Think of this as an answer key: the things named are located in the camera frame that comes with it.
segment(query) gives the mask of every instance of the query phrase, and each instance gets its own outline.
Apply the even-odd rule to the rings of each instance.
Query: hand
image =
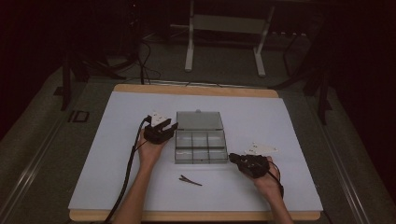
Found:
[[[270,163],[270,172],[277,178],[279,179],[279,171],[275,168],[275,166],[272,164],[273,160],[271,157],[267,157],[267,160]],[[274,198],[282,198],[280,190],[279,190],[279,185],[276,182],[276,180],[271,177],[270,175],[266,174],[265,176],[253,179],[254,185],[256,186],[257,190],[260,192],[260,194],[267,200],[267,201],[272,201]]]
[[[167,141],[160,145],[152,144],[145,139],[143,132],[144,130],[140,132],[139,140],[137,141],[136,146],[139,147],[138,151],[140,168],[152,169],[155,163],[157,163],[157,160],[160,158],[163,147],[166,145]]]

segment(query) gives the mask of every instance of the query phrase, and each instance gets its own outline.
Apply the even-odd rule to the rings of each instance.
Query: wire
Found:
[[[152,80],[152,79],[160,79],[161,76],[162,76],[162,74],[161,74],[159,71],[156,71],[156,70],[154,70],[154,69],[148,68],[147,66],[144,66],[144,69],[145,69],[145,74],[146,74],[146,76],[147,76],[148,79],[150,79],[150,80]],[[156,73],[157,76],[156,76],[156,77],[149,77],[148,71],[153,72],[153,73]],[[139,79],[139,78],[140,78],[140,77],[129,77],[129,78],[127,78],[126,80],[124,80],[123,82],[121,82],[121,84],[127,83],[127,82],[132,81],[132,80],[135,80],[135,79]]]
[[[134,153],[137,151],[137,148],[136,148],[137,140],[139,139],[140,131],[142,130],[143,124],[146,121],[148,121],[148,119],[149,119],[149,117],[146,117],[145,119],[142,120],[142,122],[139,125],[139,129],[137,131],[136,138],[134,140],[134,145],[132,146],[131,155],[130,155],[130,158],[128,160],[128,165],[127,165],[127,168],[126,168],[125,179],[124,179],[124,182],[123,182],[123,185],[122,185],[122,189],[120,191],[119,198],[116,200],[116,202],[114,203],[114,206],[111,209],[110,213],[108,214],[106,220],[103,222],[105,224],[109,223],[110,219],[113,217],[114,213],[116,212],[117,208],[120,205],[120,202],[121,202],[121,200],[123,198],[123,195],[125,193],[126,187],[128,186],[129,175],[131,173],[132,162],[134,161]]]
[[[324,216],[329,219],[330,224],[332,224],[332,219],[330,218],[329,214],[326,212],[326,210],[323,209],[323,214]]]
[[[148,70],[149,70],[149,71],[152,71],[152,72],[155,72],[156,74],[158,74],[158,77],[157,77],[157,78],[160,78],[162,74],[161,74],[160,72],[156,71],[156,70],[153,70],[153,69],[150,69],[150,68],[146,67],[146,62],[148,61],[149,55],[151,54],[151,47],[149,46],[148,43],[146,43],[146,42],[143,41],[143,40],[141,40],[141,43],[142,43],[143,45],[145,45],[145,46],[148,48],[148,55],[146,56],[146,59],[145,59],[145,61],[143,61],[143,62],[142,62],[142,60],[140,59],[140,57],[137,57],[137,60],[138,60],[139,65],[140,65],[140,82],[141,82],[142,84],[144,84],[144,77],[146,77],[147,80],[148,80],[148,84],[151,85],[151,81],[150,81],[150,77],[149,77]]]
[[[268,171],[267,174],[270,175],[274,180],[276,180],[276,182],[277,182],[278,184],[280,184],[279,179],[276,178],[276,176],[275,176],[273,173],[271,173],[271,171]]]
[[[271,163],[271,164],[273,164],[273,165],[275,166],[277,172],[279,173],[279,181],[280,181],[280,170],[279,170],[279,168],[277,168],[277,165],[276,165],[275,163],[273,163],[273,162],[271,162],[271,161],[268,161],[268,162]]]

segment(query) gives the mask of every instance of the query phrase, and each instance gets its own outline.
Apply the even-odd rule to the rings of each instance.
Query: black device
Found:
[[[262,155],[253,156],[253,155],[238,155],[235,153],[230,153],[229,158],[230,158],[230,162],[235,163],[238,166],[239,171],[254,179],[265,176],[267,174],[270,175],[274,180],[276,180],[277,184],[279,185],[280,194],[282,195],[283,198],[284,189],[282,184],[280,184],[280,171],[277,168],[277,166],[274,164],[275,168],[279,171],[279,179],[278,179],[270,172],[271,161],[268,161],[266,157]]]
[[[164,130],[164,128],[171,123],[170,119],[166,119],[164,122],[153,127],[151,125],[152,117],[149,116],[148,122],[150,125],[145,127],[143,135],[150,143],[156,145],[159,145],[172,138],[178,125],[178,123],[175,123],[169,129]]]

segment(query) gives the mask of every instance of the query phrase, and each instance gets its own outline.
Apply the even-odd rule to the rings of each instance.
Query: metal stand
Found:
[[[189,45],[187,46],[185,71],[192,71],[194,30],[211,30],[261,35],[260,43],[253,49],[253,53],[258,75],[259,77],[265,77],[265,70],[262,62],[262,46],[265,37],[267,37],[274,11],[275,7],[271,7],[266,20],[199,15],[194,14],[194,0],[190,0]]]

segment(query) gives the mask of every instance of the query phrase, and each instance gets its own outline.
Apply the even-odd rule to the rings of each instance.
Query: table leg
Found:
[[[66,52],[64,56],[64,64],[63,64],[63,71],[62,71],[62,78],[63,78],[63,87],[62,87],[62,111],[65,111],[67,106],[70,103],[71,98],[71,84],[70,84],[70,56],[69,52]]]
[[[190,25],[189,25],[189,45],[187,46],[187,57],[186,66],[184,70],[186,72],[192,71],[192,59],[194,55],[194,1],[190,0]]]
[[[264,26],[262,27],[262,38],[260,40],[259,46],[253,49],[254,58],[256,60],[257,72],[259,77],[265,77],[264,65],[262,63],[262,46],[264,45],[265,37],[268,35],[268,30],[270,28],[271,19],[273,18],[275,11],[275,7],[271,7],[268,13],[267,20],[265,21]]]

